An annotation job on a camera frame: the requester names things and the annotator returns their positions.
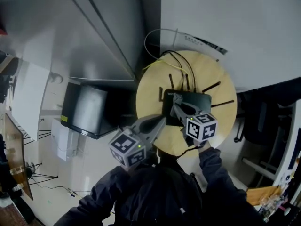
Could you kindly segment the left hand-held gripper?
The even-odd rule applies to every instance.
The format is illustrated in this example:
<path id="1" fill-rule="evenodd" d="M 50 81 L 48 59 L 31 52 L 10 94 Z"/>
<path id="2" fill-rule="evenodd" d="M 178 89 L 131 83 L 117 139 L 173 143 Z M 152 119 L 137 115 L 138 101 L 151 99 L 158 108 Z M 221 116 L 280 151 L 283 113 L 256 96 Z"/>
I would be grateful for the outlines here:
<path id="1" fill-rule="evenodd" d="M 165 126 L 166 117 L 154 114 L 139 118 L 131 126 L 118 130 L 108 143 L 113 158 L 125 168 L 145 160 Z"/>

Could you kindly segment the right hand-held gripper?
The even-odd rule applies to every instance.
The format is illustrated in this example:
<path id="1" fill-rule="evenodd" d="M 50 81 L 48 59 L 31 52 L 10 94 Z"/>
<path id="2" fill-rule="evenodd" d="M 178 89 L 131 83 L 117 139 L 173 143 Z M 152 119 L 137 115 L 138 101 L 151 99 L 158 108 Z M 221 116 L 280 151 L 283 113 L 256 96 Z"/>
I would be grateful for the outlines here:
<path id="1" fill-rule="evenodd" d="M 176 102 L 171 108 L 170 116 L 183 124 L 181 132 L 188 146 L 199 146 L 216 135 L 217 119 L 195 105 Z"/>

